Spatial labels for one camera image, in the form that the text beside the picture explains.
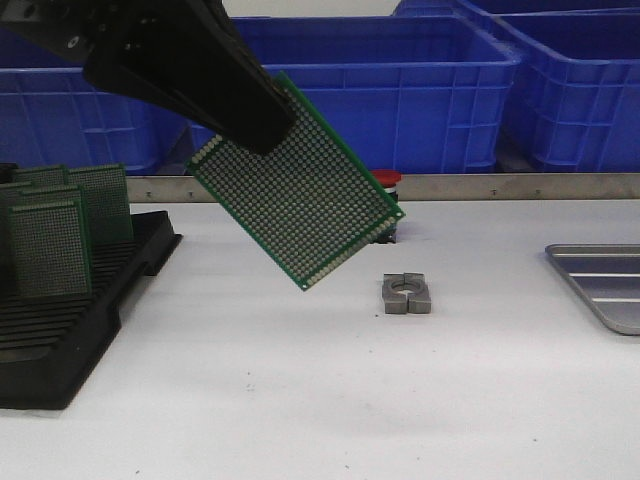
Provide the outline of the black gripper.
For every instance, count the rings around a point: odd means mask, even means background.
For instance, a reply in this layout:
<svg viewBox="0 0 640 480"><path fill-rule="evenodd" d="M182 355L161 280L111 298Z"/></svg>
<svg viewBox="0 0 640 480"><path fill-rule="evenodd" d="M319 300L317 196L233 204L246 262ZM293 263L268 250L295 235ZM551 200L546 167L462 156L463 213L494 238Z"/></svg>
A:
<svg viewBox="0 0 640 480"><path fill-rule="evenodd" d="M3 1L1 26L83 66L100 90L266 154L295 123L221 1Z"/></svg>

